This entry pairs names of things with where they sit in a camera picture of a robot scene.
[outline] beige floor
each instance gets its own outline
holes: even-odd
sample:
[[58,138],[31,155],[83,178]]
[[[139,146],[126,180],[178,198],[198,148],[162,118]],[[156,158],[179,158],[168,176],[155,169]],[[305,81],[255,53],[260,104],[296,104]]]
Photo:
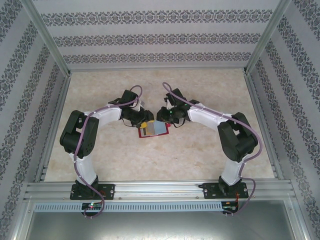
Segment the beige floor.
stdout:
[[[156,116],[165,105],[162,82],[179,88],[188,99],[224,113],[242,112],[260,133],[248,89],[240,69],[228,70],[130,70],[78,72],[72,75],[55,138],[46,182],[73,182],[72,160],[59,138],[73,110],[93,111],[121,97],[125,89],[143,87],[145,108]],[[93,165],[100,181],[216,180],[224,169],[224,155],[217,132],[194,122],[169,128],[169,134],[139,138],[138,130],[122,121],[105,126],[98,133]],[[265,148],[250,161],[243,176],[273,178]]]

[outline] purple cable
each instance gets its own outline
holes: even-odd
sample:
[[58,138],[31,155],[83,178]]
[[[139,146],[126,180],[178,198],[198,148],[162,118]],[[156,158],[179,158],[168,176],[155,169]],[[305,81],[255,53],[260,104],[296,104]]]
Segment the purple cable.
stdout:
[[[83,179],[83,177],[80,175],[80,173],[79,173],[79,171],[78,171],[78,168],[77,168],[77,155],[78,155],[79,149],[80,149],[80,147],[81,147],[82,139],[83,139],[84,134],[85,134],[85,129],[86,129],[86,126],[87,126],[87,122],[88,122],[89,118],[90,118],[93,114],[98,113],[98,112],[100,112],[100,111],[102,111],[102,110],[112,109],[112,108],[118,108],[118,107],[123,107],[123,106],[126,106],[126,105],[133,104],[135,101],[138,101],[139,98],[142,96],[143,90],[142,90],[142,87],[141,87],[140,85],[134,85],[134,86],[130,89],[130,91],[132,91],[134,88],[140,88],[140,94],[139,94],[139,96],[138,96],[136,99],[134,99],[134,100],[132,100],[132,101],[129,101],[129,102],[127,102],[127,103],[122,103],[122,104],[117,104],[117,105],[108,105],[108,106],[100,107],[100,108],[98,108],[97,110],[95,110],[95,111],[93,111],[93,112],[90,112],[90,113],[88,114],[88,116],[87,116],[87,117],[85,118],[85,120],[84,120],[83,127],[82,127],[82,131],[81,131],[81,134],[80,134],[80,138],[79,138],[78,144],[77,144],[77,146],[76,146],[76,149],[75,149],[75,152],[74,152],[74,155],[73,155],[73,162],[74,162],[74,163],[73,163],[73,166],[74,166],[74,170],[75,170],[76,175],[82,180],[82,182],[83,182],[87,187],[89,187],[92,191],[94,191],[95,193],[97,193],[97,194],[99,195],[99,197],[101,198],[102,207],[101,207],[100,211],[99,211],[97,214],[95,214],[95,215],[93,215],[93,216],[90,216],[90,219],[93,219],[93,218],[98,217],[98,216],[103,212],[103,210],[105,209],[105,199],[104,199],[104,196],[102,196],[102,194],[101,194],[99,191],[97,191],[94,187],[92,187],[89,183],[87,183],[87,182]],[[89,209],[89,208],[86,208],[86,209],[84,210],[84,212],[83,212],[83,215],[84,215],[85,218],[88,217],[88,216],[86,215],[86,211],[87,211],[88,209]]]
[[239,210],[235,213],[235,214],[238,214],[239,212],[242,211],[242,209],[243,209],[244,207],[246,207],[246,206],[248,205],[250,199],[252,198],[252,196],[254,195],[254,192],[255,192],[255,190],[256,190],[256,181],[255,181],[253,178],[242,177],[242,176],[241,176],[241,173],[242,173],[242,171],[243,171],[243,169],[244,169],[244,167],[245,167],[246,162],[248,162],[248,161],[250,161],[250,160],[252,160],[252,159],[255,159],[256,157],[258,157],[258,156],[261,154],[262,148],[263,148],[263,144],[262,144],[262,140],[261,140],[260,136],[258,135],[258,133],[257,133],[252,127],[250,127],[249,125],[243,123],[242,121],[239,121],[239,120],[234,119],[234,118],[232,118],[232,117],[226,116],[226,115],[224,115],[224,114],[221,113],[221,112],[218,112],[218,111],[215,111],[215,110],[206,108],[206,107],[203,107],[203,108],[202,108],[202,107],[200,107],[200,106],[198,106],[198,105],[195,105],[195,104],[193,104],[193,103],[191,103],[191,102],[183,99],[182,97],[179,97],[179,96],[175,95],[175,94],[172,92],[172,88],[171,88],[171,86],[170,86],[169,83],[167,83],[167,82],[164,81],[164,82],[162,83],[162,86],[163,86],[164,89],[167,90],[172,96],[174,96],[175,98],[179,99],[180,101],[182,101],[182,102],[184,102],[184,103],[186,103],[186,104],[188,104],[188,105],[190,105],[190,106],[193,106],[193,107],[195,107],[195,108],[197,108],[197,109],[205,110],[205,111],[207,111],[207,112],[209,112],[209,113],[218,115],[219,117],[222,117],[222,118],[224,118],[224,119],[231,120],[231,121],[233,121],[233,122],[235,122],[235,123],[237,123],[237,124],[242,125],[243,127],[247,128],[250,132],[252,132],[252,133],[255,135],[256,139],[258,140],[258,143],[259,143],[259,151],[258,151],[255,155],[253,155],[253,156],[251,156],[251,157],[248,157],[246,160],[244,160],[243,163],[242,163],[242,165],[241,165],[241,167],[240,167],[240,170],[239,170],[239,177],[242,178],[242,179],[244,179],[244,180],[250,180],[250,181],[252,181],[252,182],[253,182],[253,188],[252,188],[252,192],[251,192],[250,196],[248,197],[247,201],[245,202],[245,204],[242,206],[241,209],[239,209]]

